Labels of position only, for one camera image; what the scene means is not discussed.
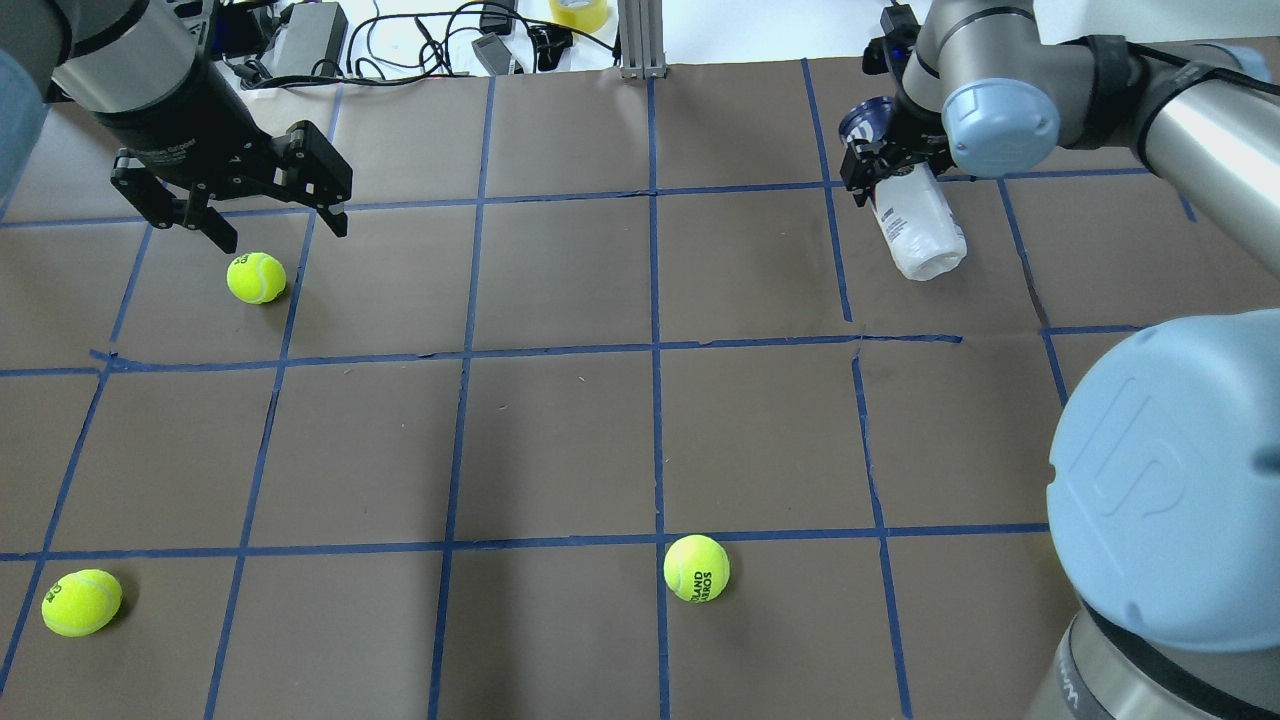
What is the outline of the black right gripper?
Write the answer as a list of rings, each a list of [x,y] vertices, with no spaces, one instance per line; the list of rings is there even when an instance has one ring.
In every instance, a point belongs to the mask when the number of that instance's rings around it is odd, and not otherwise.
[[[838,136],[840,178],[859,208],[874,197],[877,184],[908,168],[923,164],[937,176],[956,167],[941,114],[906,97],[859,102],[838,123]]]

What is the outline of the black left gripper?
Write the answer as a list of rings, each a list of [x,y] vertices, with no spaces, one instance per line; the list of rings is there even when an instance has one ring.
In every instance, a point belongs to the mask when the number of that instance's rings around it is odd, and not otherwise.
[[[310,120],[273,138],[210,61],[195,61],[182,83],[145,108],[92,117],[127,149],[116,151],[111,186],[155,229],[198,232],[233,255],[238,233],[210,208],[212,197],[268,197],[311,208],[339,238],[349,233],[351,164]],[[163,182],[188,190],[186,197]]]

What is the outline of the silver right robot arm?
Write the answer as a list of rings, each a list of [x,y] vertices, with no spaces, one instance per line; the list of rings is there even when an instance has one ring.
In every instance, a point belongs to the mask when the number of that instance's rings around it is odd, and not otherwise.
[[[262,91],[351,233],[248,205],[291,292],[131,241],[56,548],[129,612],[3,716],[1016,719],[1076,600],[1050,441],[1134,328],[1277,282],[1110,152],[946,181],[927,283],[818,186],[851,59]]]

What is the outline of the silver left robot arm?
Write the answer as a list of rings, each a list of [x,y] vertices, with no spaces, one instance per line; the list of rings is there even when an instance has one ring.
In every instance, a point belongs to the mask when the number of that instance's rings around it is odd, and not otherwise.
[[[238,246],[216,201],[270,197],[349,231],[353,170],[308,120],[264,131],[165,1],[5,1],[3,192],[12,192],[59,88],[120,143],[111,186],[154,228]]]

